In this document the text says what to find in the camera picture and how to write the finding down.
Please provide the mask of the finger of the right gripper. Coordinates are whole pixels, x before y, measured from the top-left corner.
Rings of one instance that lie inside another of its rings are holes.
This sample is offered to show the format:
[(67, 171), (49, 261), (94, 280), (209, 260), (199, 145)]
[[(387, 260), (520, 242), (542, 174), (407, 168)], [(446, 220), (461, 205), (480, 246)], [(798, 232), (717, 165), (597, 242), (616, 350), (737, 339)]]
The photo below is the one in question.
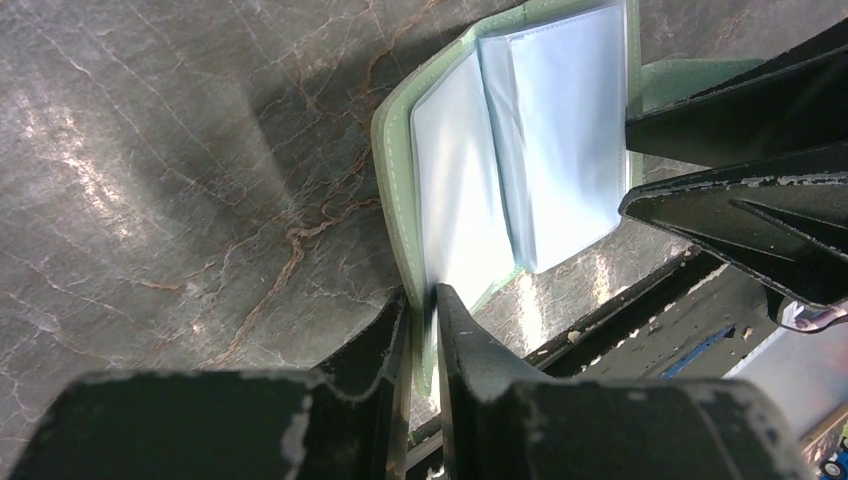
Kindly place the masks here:
[(807, 305), (847, 298), (846, 143), (645, 184), (619, 211)]
[(638, 153), (722, 167), (847, 142), (847, 22), (626, 124)]

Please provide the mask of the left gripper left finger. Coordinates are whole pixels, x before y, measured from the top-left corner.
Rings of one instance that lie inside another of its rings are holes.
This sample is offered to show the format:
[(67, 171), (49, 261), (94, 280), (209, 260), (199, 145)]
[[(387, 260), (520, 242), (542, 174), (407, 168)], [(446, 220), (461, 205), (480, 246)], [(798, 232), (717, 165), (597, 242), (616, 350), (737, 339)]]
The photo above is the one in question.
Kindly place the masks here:
[(14, 479), (401, 479), (412, 308), (306, 370), (84, 375), (50, 405)]

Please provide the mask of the green card holder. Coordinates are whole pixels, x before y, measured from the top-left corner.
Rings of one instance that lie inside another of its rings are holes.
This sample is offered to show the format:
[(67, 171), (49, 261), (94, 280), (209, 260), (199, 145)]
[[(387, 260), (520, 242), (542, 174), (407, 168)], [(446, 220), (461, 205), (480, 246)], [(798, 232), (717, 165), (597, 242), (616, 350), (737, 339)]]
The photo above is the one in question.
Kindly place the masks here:
[(476, 310), (520, 272), (607, 236), (643, 180), (625, 121), (758, 65), (643, 64), (638, 13), (635, 1), (526, 2), (473, 23), (377, 108), (377, 183), (417, 317), (423, 394), (435, 380), (437, 284)]

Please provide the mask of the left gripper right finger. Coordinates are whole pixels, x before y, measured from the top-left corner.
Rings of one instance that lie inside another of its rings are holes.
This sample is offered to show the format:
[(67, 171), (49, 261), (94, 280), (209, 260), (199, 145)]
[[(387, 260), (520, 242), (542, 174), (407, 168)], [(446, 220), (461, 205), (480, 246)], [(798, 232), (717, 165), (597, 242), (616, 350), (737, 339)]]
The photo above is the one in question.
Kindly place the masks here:
[(451, 479), (808, 479), (784, 415), (735, 379), (551, 377), (436, 288)]

